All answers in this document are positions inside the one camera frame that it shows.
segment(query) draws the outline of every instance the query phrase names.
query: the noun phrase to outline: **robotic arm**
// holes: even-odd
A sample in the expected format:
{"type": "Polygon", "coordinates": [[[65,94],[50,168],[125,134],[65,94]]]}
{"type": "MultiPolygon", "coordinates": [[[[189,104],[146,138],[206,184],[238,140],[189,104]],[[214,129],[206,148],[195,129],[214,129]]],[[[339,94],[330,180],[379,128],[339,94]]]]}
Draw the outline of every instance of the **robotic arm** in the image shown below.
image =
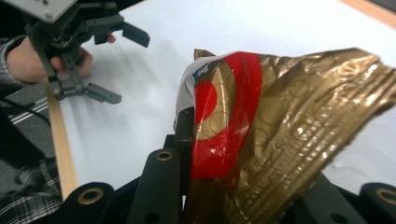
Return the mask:
{"type": "Polygon", "coordinates": [[[144,47],[149,45],[149,35],[125,22],[116,2],[3,1],[26,13],[25,32],[47,70],[50,89],[57,99],[86,95],[110,104],[121,101],[121,96],[115,92],[92,83],[84,86],[77,70],[79,48],[93,36],[95,44],[103,44],[107,34],[122,30],[126,38],[144,47]],[[68,78],[58,76],[50,65],[50,58],[54,56],[63,59],[68,78]]]}

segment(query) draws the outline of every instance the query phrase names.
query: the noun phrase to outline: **cable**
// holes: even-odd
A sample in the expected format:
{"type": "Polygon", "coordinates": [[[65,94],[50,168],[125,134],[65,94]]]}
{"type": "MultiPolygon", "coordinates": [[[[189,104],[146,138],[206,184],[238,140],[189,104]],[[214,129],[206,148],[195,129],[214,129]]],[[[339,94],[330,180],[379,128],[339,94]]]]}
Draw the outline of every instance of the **cable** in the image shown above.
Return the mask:
{"type": "Polygon", "coordinates": [[[28,107],[26,107],[26,106],[23,106],[23,105],[19,105],[19,104],[15,103],[15,102],[10,101],[10,100],[5,99],[5,98],[0,99],[0,101],[6,103],[6,104],[8,104],[8,105],[15,106],[15,107],[17,107],[18,109],[21,109],[21,110],[23,110],[23,111],[29,112],[29,113],[31,113],[31,114],[33,114],[33,115],[36,115],[36,116],[38,116],[39,118],[43,119],[43,120],[50,126],[50,121],[49,121],[46,117],[44,117],[43,115],[41,115],[41,114],[39,114],[39,113],[37,113],[37,112],[31,110],[30,108],[28,108],[28,107]]]}

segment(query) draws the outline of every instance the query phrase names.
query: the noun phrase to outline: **foil wrapper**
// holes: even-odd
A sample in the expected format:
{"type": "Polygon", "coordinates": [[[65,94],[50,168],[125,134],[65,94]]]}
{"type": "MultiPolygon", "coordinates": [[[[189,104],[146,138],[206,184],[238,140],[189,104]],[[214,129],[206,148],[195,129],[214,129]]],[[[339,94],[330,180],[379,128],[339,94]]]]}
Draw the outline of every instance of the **foil wrapper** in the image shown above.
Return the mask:
{"type": "Polygon", "coordinates": [[[359,49],[211,55],[196,50],[180,86],[195,106],[186,223],[276,222],[396,101],[395,70],[359,49]]]}

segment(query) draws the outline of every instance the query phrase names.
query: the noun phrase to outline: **person's hand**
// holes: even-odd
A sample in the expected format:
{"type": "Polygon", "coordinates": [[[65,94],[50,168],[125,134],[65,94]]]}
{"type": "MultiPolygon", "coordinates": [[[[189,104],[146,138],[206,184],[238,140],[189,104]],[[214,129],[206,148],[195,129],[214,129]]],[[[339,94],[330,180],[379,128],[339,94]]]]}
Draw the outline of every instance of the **person's hand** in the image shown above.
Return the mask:
{"type": "MultiPolygon", "coordinates": [[[[107,42],[114,43],[115,41],[116,38],[112,34],[107,36],[107,42]]],[[[92,56],[83,48],[80,49],[80,54],[78,73],[87,76],[91,72],[92,56]]],[[[50,63],[56,72],[65,72],[64,63],[60,57],[51,58],[50,63]]],[[[10,74],[22,82],[37,83],[47,77],[47,71],[28,37],[25,37],[19,46],[7,54],[7,66],[10,74]]]]}

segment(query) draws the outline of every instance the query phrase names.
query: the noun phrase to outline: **crumpled gold wrapper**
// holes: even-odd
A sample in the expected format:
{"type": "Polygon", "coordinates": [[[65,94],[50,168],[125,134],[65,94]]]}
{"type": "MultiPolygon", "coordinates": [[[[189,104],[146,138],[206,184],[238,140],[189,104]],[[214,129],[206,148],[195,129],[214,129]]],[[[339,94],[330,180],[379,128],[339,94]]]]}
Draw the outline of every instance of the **crumpled gold wrapper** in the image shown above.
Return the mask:
{"type": "Polygon", "coordinates": [[[359,49],[258,57],[262,90],[237,164],[226,176],[191,181],[185,223],[276,222],[363,124],[396,101],[395,70],[359,49]]]}

